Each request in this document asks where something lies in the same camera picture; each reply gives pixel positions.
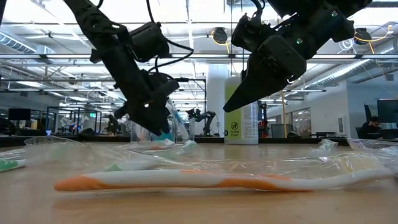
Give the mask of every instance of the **bottle label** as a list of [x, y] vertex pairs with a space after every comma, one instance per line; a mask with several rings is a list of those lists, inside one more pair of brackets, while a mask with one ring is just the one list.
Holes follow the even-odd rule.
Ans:
[[242, 137], [243, 139], [258, 139], [259, 138], [259, 125], [257, 120], [258, 105], [257, 103], [251, 103], [240, 109], [243, 111], [241, 121], [242, 126]]
[[[225, 87], [225, 102], [231, 98], [237, 87], [237, 85]], [[225, 113], [224, 119], [224, 139], [242, 139], [242, 110], [238, 109], [229, 113]]]

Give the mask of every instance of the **green toothbrush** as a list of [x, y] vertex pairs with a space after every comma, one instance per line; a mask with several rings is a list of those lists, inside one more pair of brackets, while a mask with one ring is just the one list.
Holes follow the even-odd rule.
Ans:
[[25, 166], [25, 159], [19, 160], [0, 160], [0, 172], [12, 170]]

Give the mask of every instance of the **white column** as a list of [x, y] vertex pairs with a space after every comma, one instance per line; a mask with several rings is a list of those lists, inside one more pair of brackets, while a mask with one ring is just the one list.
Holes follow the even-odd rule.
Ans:
[[224, 85], [225, 80], [229, 77], [229, 67], [227, 64], [210, 64], [206, 78], [207, 89], [207, 111], [214, 111], [218, 117], [211, 122], [211, 129], [215, 133], [219, 133], [220, 137], [224, 137]]

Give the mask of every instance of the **desk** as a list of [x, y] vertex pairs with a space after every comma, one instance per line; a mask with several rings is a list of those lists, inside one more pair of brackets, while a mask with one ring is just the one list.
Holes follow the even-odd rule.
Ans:
[[398, 129], [380, 129], [377, 131], [383, 139], [397, 139]]
[[[254, 160], [302, 157], [308, 155], [309, 147], [315, 146], [200, 144], [199, 150], [204, 159]], [[348, 150], [339, 147], [333, 154]], [[56, 170], [31, 173], [28, 168], [0, 174], [1, 223], [382, 224], [398, 220], [398, 183], [394, 179], [310, 193], [223, 189], [55, 192], [53, 181], [64, 175]]]
[[335, 132], [328, 132], [328, 131], [324, 131], [324, 132], [317, 132], [315, 134], [310, 134], [310, 136], [316, 136], [317, 138], [327, 138], [328, 134], [332, 134], [335, 135]]

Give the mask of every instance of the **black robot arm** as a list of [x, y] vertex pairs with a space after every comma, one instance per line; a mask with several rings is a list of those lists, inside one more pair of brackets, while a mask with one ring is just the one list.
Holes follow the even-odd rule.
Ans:
[[307, 70], [307, 60], [328, 40], [354, 37], [354, 22], [347, 20], [371, 0], [268, 0], [280, 17], [291, 17], [275, 27], [263, 24], [258, 0], [252, 17], [239, 20], [231, 42], [252, 52], [246, 77], [224, 106], [226, 112], [282, 90]]
[[206, 119], [205, 127], [203, 128], [203, 133], [205, 136], [210, 136], [210, 125], [213, 121], [213, 118], [216, 116], [214, 111], [207, 111], [206, 113], [200, 114], [199, 109], [190, 109], [187, 111], [188, 117], [195, 119], [196, 122], [200, 122], [203, 119]]
[[178, 82], [165, 74], [151, 75], [135, 62], [169, 55], [169, 45], [160, 24], [148, 22], [128, 32], [121, 24], [109, 20], [89, 0], [64, 0], [75, 15], [81, 31], [93, 44], [90, 60], [103, 61], [127, 102], [115, 111], [116, 119], [126, 113], [134, 122], [154, 134], [169, 132], [165, 104], [168, 95], [179, 88]]

